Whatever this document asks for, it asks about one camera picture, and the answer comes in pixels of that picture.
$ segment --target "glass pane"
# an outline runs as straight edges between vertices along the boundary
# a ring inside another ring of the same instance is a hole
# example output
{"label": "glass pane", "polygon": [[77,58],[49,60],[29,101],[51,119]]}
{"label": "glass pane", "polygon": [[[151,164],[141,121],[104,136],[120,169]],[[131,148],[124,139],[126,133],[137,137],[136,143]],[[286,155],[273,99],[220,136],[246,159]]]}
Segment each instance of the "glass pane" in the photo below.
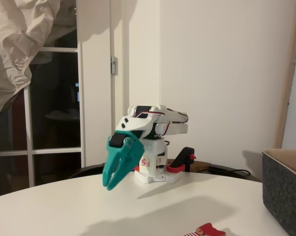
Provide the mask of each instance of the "glass pane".
{"label": "glass pane", "polygon": [[0,196],[29,188],[27,156],[0,156]]}
{"label": "glass pane", "polygon": [[62,0],[44,47],[77,48],[76,1]]}
{"label": "glass pane", "polygon": [[80,152],[35,155],[35,185],[68,179],[80,168]]}
{"label": "glass pane", "polygon": [[80,147],[77,54],[40,52],[30,69],[34,149]]}
{"label": "glass pane", "polygon": [[27,150],[24,91],[11,98],[0,112],[0,151]]}

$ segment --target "black cable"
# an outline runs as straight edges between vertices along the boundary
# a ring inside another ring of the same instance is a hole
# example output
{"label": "black cable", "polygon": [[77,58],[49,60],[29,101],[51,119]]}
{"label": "black cable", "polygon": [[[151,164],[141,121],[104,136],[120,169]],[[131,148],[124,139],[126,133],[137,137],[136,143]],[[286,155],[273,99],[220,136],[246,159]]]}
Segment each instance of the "black cable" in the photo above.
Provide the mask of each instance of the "black cable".
{"label": "black cable", "polygon": [[249,172],[248,170],[243,170],[243,169],[232,170],[232,171],[219,171],[219,170],[215,170],[215,169],[204,169],[204,170],[197,171],[197,172],[199,173],[199,172],[203,172],[203,171],[212,171],[212,172],[219,172],[219,173],[233,173],[233,172],[243,171],[243,172],[247,172],[246,176],[252,175],[251,172]]}

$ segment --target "3d printed robot arm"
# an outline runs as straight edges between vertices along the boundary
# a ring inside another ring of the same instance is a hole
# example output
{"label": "3d printed robot arm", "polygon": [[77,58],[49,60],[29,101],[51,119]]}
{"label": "3d printed robot arm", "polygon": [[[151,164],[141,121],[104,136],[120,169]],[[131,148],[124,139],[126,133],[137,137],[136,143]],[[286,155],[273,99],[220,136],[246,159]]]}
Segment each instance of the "3d printed robot arm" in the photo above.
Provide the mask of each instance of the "3d printed robot arm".
{"label": "3d printed robot arm", "polygon": [[165,156],[167,151],[162,137],[187,133],[187,121],[186,113],[176,112],[165,106],[130,107],[128,115],[121,119],[114,135],[108,138],[103,185],[108,190],[113,189],[139,165],[143,155],[149,157],[149,164],[154,168],[142,166],[141,172],[155,177],[157,158],[160,155]]}

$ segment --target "gray felt surface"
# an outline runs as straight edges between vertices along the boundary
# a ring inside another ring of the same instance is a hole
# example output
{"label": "gray felt surface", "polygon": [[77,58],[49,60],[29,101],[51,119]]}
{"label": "gray felt surface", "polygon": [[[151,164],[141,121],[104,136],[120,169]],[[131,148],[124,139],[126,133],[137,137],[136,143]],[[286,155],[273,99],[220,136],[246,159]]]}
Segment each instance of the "gray felt surface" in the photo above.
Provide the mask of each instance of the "gray felt surface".
{"label": "gray felt surface", "polygon": [[263,201],[289,236],[296,236],[296,175],[265,154]]}

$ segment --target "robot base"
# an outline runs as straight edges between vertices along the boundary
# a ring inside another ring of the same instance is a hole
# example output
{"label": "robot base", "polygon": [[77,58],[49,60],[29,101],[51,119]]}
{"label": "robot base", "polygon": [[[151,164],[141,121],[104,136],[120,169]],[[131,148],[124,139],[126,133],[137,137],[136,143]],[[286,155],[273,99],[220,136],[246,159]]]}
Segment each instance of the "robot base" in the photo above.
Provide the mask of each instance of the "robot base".
{"label": "robot base", "polygon": [[170,172],[159,173],[159,174],[157,173],[156,178],[146,176],[140,173],[139,171],[135,171],[135,179],[139,180],[143,184],[149,184],[152,182],[163,182],[163,181],[173,184],[178,182],[182,177],[183,177],[182,171],[179,173],[170,173]]}

